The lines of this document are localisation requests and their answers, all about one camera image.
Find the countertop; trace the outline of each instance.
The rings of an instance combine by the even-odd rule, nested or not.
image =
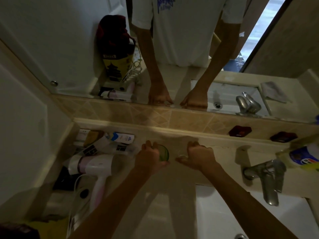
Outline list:
[[[171,164],[153,175],[142,187],[127,209],[113,238],[197,238],[195,185],[209,185],[198,171],[178,164],[174,158],[186,154],[189,140],[212,147],[216,160],[244,189],[261,191],[259,179],[247,181],[241,166],[253,166],[275,158],[275,152],[288,144],[253,139],[206,136],[201,133],[177,132],[171,129],[138,126],[117,126],[111,123],[79,123],[81,128],[100,129],[135,134],[134,144],[140,147],[146,139],[157,141],[169,150]],[[118,156],[124,169],[109,177],[106,193],[109,194],[125,179],[134,165],[133,159]],[[319,215],[319,172],[288,169],[283,194],[309,198],[313,213]]]
[[[140,74],[142,86],[136,87],[135,94],[137,103],[147,104],[148,91],[151,84],[144,62],[141,65],[143,68]],[[178,108],[180,107],[178,104],[190,91],[190,81],[198,80],[205,72],[205,68],[178,67],[164,64],[158,64],[158,66],[170,96],[174,101],[174,106]],[[319,114],[319,108],[298,79],[221,71],[214,80],[214,82],[220,83],[258,87],[260,91],[260,83],[267,81],[275,82],[290,100],[287,103],[281,103],[267,99],[266,103],[272,117],[288,121],[314,122],[314,117]]]

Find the blue graphic print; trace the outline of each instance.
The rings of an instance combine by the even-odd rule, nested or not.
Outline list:
[[[175,0],[157,0],[157,13],[164,10],[170,10]]]

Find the white door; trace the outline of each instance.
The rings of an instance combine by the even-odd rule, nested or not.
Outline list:
[[[0,223],[25,215],[71,124],[8,52],[0,41]]]
[[[104,69],[94,39],[108,14],[129,29],[125,0],[0,0],[0,39],[52,93],[88,95]]]

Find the pink hair dryer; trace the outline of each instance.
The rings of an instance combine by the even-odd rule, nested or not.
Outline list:
[[[111,165],[114,155],[102,154],[97,156],[74,155],[71,157],[68,170],[70,175],[87,174],[97,176],[90,199],[90,213],[103,199],[106,178],[111,176]]]

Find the hand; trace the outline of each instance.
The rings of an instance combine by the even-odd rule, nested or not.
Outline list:
[[[164,104],[165,101],[173,104],[164,81],[161,80],[152,82],[150,91],[148,93],[148,104]]]
[[[195,86],[180,103],[180,106],[207,109],[207,89]]]
[[[169,165],[168,161],[160,161],[160,152],[157,143],[147,140],[142,150],[136,155],[134,169],[141,174],[151,176],[158,170]]]
[[[198,142],[188,142],[188,158],[181,156],[176,161],[195,170],[203,171],[204,168],[218,164],[212,148],[206,148]]]

